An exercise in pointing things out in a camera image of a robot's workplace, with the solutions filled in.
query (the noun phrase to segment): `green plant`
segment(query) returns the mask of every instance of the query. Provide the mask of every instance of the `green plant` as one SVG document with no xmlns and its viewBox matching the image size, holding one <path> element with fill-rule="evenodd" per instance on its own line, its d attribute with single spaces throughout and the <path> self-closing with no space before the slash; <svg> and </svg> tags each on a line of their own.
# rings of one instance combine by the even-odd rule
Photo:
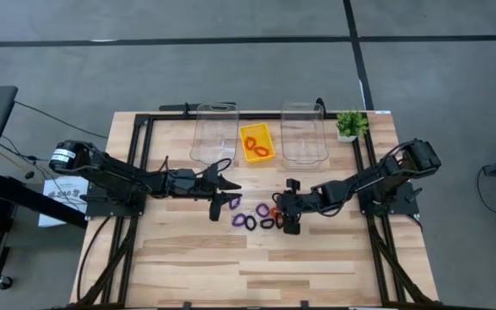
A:
<svg viewBox="0 0 496 310">
<path fill-rule="evenodd" d="M 338 123 L 336 127 L 340 134 L 349 136 L 363 135 L 369 129 L 369 122 L 362 113 L 356 111 L 338 113 Z"/>
</svg>

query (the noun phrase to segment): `label sticker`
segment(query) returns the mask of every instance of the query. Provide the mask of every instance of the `label sticker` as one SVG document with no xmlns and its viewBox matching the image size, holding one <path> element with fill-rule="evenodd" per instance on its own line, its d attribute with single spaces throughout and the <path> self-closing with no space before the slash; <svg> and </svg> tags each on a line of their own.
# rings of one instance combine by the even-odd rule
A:
<svg viewBox="0 0 496 310">
<path fill-rule="evenodd" d="M 64 161 L 65 163 L 68 163 L 68 159 L 70 159 L 70 158 L 66 157 L 66 156 L 62 156 L 62 155 L 52 155 L 51 156 L 51 160 L 60 160 L 60 161 Z"/>
<path fill-rule="evenodd" d="M 69 158 L 75 158 L 76 157 L 75 152 L 70 152 L 70 151 L 67 151 L 64 149 L 56 149 L 55 152 L 53 152 L 53 154 L 65 155 L 65 156 L 68 156 Z"/>
</svg>

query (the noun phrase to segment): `purple rubber band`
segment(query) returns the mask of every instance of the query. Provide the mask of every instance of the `purple rubber band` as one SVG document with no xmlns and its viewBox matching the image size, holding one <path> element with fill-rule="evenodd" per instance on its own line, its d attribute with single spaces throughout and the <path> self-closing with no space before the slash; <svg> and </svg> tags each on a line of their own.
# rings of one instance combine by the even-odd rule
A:
<svg viewBox="0 0 496 310">
<path fill-rule="evenodd" d="M 240 222 L 240 223 L 237 222 L 237 220 L 239 218 L 242 218 L 242 222 Z M 246 222 L 246 215 L 244 215 L 244 214 L 237 214 L 234 217 L 232 217 L 231 225 L 233 225 L 235 227 L 241 227 L 241 226 L 244 226 L 245 225 L 245 222 Z"/>
<path fill-rule="evenodd" d="M 264 208 L 265 209 L 265 213 L 261 213 L 260 212 L 260 209 L 261 208 Z M 256 207 L 256 213 L 257 213 L 257 215 L 259 215 L 259 216 L 261 216 L 263 218 L 266 218 L 266 217 L 269 216 L 269 211 L 270 211 L 269 206 L 267 204 L 263 203 L 263 202 L 260 203 L 260 204 L 258 204 L 257 207 Z"/>
<path fill-rule="evenodd" d="M 229 202 L 229 209 L 234 210 L 240 206 L 240 197 Z"/>
</svg>

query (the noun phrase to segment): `orange tray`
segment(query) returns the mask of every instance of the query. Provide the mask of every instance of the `orange tray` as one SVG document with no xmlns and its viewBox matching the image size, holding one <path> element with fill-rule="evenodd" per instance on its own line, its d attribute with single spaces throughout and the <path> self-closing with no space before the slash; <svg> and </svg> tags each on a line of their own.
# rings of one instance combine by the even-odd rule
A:
<svg viewBox="0 0 496 310">
<path fill-rule="evenodd" d="M 273 147 L 273 141 L 271 141 L 271 134 L 267 128 L 267 124 L 242 126 L 239 130 L 242 150 L 245 153 L 245 158 L 248 163 L 257 163 L 275 157 L 275 148 Z M 245 141 L 248 137 L 252 137 L 256 140 L 256 146 L 262 146 L 268 149 L 269 155 L 259 156 L 253 149 L 246 149 Z"/>
</svg>

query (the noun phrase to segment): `black floor stripe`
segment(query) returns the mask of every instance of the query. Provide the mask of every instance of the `black floor stripe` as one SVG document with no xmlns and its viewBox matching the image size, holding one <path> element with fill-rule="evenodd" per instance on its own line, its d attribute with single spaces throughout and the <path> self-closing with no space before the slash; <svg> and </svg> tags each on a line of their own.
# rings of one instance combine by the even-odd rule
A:
<svg viewBox="0 0 496 310">
<path fill-rule="evenodd" d="M 134 39 L 134 40 L 46 40 L 0 41 L 0 47 L 121 47 L 206 44 L 261 44 L 261 43 L 334 43 L 350 42 L 348 36 L 269 36 L 184 39 Z"/>
<path fill-rule="evenodd" d="M 496 34 L 487 35 L 409 35 L 409 36 L 362 36 L 361 42 L 464 42 L 496 41 Z"/>
<path fill-rule="evenodd" d="M 359 36 L 357 35 L 357 27 L 350 0 L 344 0 L 344 10 L 348 27 L 350 28 L 351 47 L 353 48 L 353 56 L 355 58 L 361 92 L 363 93 L 364 109 L 374 110 L 375 105 L 373 104 L 372 96 L 370 95 L 369 78 L 367 77 L 367 70 L 365 69 L 365 63 L 363 61 L 363 52 L 361 51 L 361 45 L 359 44 Z"/>
</svg>

